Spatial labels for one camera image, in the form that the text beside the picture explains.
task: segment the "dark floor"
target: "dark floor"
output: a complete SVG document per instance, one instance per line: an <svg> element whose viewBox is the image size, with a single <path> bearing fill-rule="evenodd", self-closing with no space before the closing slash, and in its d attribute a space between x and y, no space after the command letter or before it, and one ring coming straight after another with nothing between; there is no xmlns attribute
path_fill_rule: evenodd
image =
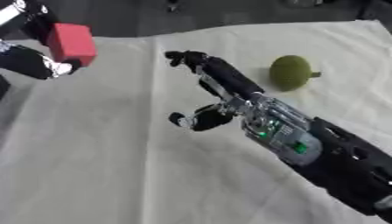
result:
<svg viewBox="0 0 392 224"><path fill-rule="evenodd" d="M310 9L293 9L282 0L180 0L166 12L166 0L42 0L64 22L89 25L95 36L139 37L222 25L355 20L363 0L337 0ZM374 0L368 19L392 31L392 4Z"/></svg>

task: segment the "robotic finger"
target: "robotic finger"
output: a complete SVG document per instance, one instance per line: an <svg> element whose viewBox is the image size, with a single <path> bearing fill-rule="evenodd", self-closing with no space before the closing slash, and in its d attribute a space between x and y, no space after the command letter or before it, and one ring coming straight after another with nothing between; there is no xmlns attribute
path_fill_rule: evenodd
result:
<svg viewBox="0 0 392 224"><path fill-rule="evenodd" d="M72 74L81 67L81 62L69 59L58 63L39 51L0 41L0 67L34 79L46 80Z"/></svg>
<svg viewBox="0 0 392 224"><path fill-rule="evenodd" d="M183 128L194 131L204 131L216 128L218 126L230 123L234 115L221 112L221 105L213 104L197 109L193 115L185 116L180 113L172 113L169 121Z"/></svg>

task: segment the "black robot forearm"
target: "black robot forearm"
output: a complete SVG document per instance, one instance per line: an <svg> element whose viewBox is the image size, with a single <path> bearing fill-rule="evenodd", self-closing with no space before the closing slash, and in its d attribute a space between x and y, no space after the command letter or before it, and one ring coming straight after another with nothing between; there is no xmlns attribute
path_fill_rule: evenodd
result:
<svg viewBox="0 0 392 224"><path fill-rule="evenodd" d="M392 223L392 157L320 118L310 132L323 145L321 156L305 167L289 166L358 212Z"/></svg>

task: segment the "white cloth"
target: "white cloth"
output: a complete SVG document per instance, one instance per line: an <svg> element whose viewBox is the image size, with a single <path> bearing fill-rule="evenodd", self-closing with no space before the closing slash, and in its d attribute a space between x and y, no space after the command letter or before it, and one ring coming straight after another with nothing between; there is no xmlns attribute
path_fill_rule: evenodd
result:
<svg viewBox="0 0 392 224"><path fill-rule="evenodd" d="M247 139L167 121L217 99L165 51L222 57L269 94L392 153L392 38L377 21L254 24L96 38L94 64L35 81L9 74L0 105L2 224L383 223L344 206ZM37 46L31 41L20 42ZM322 77L278 93L268 67L306 57Z"/></svg>

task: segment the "robotic hand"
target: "robotic hand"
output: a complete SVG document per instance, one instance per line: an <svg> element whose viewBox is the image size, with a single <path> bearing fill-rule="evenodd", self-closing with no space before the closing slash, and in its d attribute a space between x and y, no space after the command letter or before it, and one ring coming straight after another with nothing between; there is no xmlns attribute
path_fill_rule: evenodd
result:
<svg viewBox="0 0 392 224"><path fill-rule="evenodd" d="M321 118L310 118L268 97L225 60L203 52L167 52L171 66L188 66L199 84L220 102L194 115L169 119L194 131L241 118L245 135L274 152L295 172L365 215L392 223L392 157Z"/></svg>
<svg viewBox="0 0 392 224"><path fill-rule="evenodd" d="M56 33L56 25L63 24L60 24L56 16L45 5L35 0L8 1L10 4L0 10L0 38L15 29L20 29L30 38L38 40L44 46L49 46L53 53L64 53L62 47L67 46L57 39L64 41L69 38L62 38L60 34ZM79 42L84 41L83 44L77 45L79 48L93 43L88 34L83 36L84 39L76 38L79 35L77 31L72 34L73 39L77 39ZM64 74L72 74L87 65L87 63L83 63L81 58L76 56L57 62L42 52L22 45L6 43L0 39L0 67L35 79L46 80Z"/></svg>

